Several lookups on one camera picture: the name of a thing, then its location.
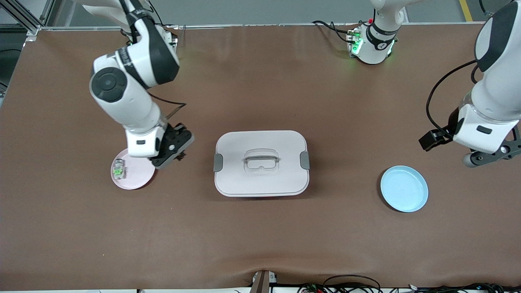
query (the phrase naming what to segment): table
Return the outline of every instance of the table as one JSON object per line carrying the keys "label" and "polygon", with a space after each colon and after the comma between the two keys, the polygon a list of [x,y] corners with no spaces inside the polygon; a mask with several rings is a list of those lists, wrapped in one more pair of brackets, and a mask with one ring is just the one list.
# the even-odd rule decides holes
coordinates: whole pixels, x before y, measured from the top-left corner
{"label": "table", "polygon": [[[404,26],[376,66],[349,59],[345,43],[319,27],[182,31],[177,79],[151,92],[188,103],[171,123],[183,122],[195,142],[135,191],[109,177],[124,132],[88,90],[93,59],[125,39],[41,31],[0,109],[0,289],[246,286],[260,269],[277,272],[280,283],[356,273],[386,287],[518,285],[519,160],[470,169],[464,147],[426,153],[417,141],[432,129],[430,89],[473,59],[479,29]],[[432,102],[439,123],[472,88],[470,70],[440,86]],[[261,200],[220,195],[218,138],[279,129],[307,140],[307,190]],[[393,165],[427,180],[420,211],[382,202],[379,177]]]}

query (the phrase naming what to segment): round plate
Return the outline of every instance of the round plate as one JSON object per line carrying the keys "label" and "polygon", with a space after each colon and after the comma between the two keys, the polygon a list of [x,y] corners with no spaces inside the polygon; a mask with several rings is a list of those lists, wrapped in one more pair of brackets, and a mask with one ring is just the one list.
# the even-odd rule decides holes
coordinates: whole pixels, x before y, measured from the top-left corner
{"label": "round plate", "polygon": [[407,166],[389,168],[382,176],[380,190],[393,208],[406,213],[421,209],[429,197],[423,176]]}
{"label": "round plate", "polygon": [[[112,168],[114,167],[116,159],[119,158],[125,161],[125,178],[123,179],[116,179],[112,174]],[[131,190],[145,186],[155,171],[156,168],[149,159],[144,157],[131,157],[129,156],[128,149],[124,149],[112,161],[110,177],[119,188]]]}

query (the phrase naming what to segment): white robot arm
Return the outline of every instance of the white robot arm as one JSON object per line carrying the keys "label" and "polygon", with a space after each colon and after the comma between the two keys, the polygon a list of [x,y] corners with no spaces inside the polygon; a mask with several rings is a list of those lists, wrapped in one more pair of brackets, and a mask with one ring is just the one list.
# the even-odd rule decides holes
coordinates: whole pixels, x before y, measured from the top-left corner
{"label": "white robot arm", "polygon": [[123,125],[129,155],[148,157],[160,169],[174,158],[181,159],[183,151],[194,139],[182,124],[172,127],[147,92],[153,86],[173,81],[179,70],[179,60],[172,47],[170,32],[155,25],[150,12],[139,0],[119,2],[118,5],[116,0],[81,0],[97,14],[107,16],[113,11],[112,18],[120,22],[125,21],[121,15],[126,15],[123,30],[139,34],[139,41],[132,46],[122,47],[94,61],[90,92],[98,105]]}
{"label": "white robot arm", "polygon": [[394,37],[405,20],[405,7],[423,0],[370,0],[375,7],[375,18],[354,29],[348,38],[351,54],[367,64],[378,64],[390,53]]}
{"label": "white robot arm", "polygon": [[[501,8],[483,26],[475,56],[483,79],[456,109],[443,133],[432,130],[420,143],[425,150],[450,140],[470,148],[464,163],[476,167],[521,153],[517,124],[521,119],[521,1]],[[506,141],[510,132],[514,141]]]}

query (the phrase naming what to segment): light blue plate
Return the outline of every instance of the light blue plate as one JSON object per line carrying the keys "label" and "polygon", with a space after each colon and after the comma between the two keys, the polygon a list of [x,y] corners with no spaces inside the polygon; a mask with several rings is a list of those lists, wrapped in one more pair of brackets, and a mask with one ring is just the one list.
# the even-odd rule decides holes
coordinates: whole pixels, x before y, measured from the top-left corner
{"label": "light blue plate", "polygon": [[401,212],[416,212],[429,197],[427,182],[416,170],[407,166],[394,166],[383,174],[380,181],[383,198]]}

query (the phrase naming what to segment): yellow floor line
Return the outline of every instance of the yellow floor line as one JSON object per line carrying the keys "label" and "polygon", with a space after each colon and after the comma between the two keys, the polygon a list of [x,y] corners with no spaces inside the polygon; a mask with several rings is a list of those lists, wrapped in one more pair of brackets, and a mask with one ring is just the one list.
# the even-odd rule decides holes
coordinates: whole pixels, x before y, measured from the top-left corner
{"label": "yellow floor line", "polygon": [[472,15],[470,15],[470,10],[468,10],[467,0],[460,0],[461,10],[463,10],[463,15],[465,16],[466,21],[473,21]]}

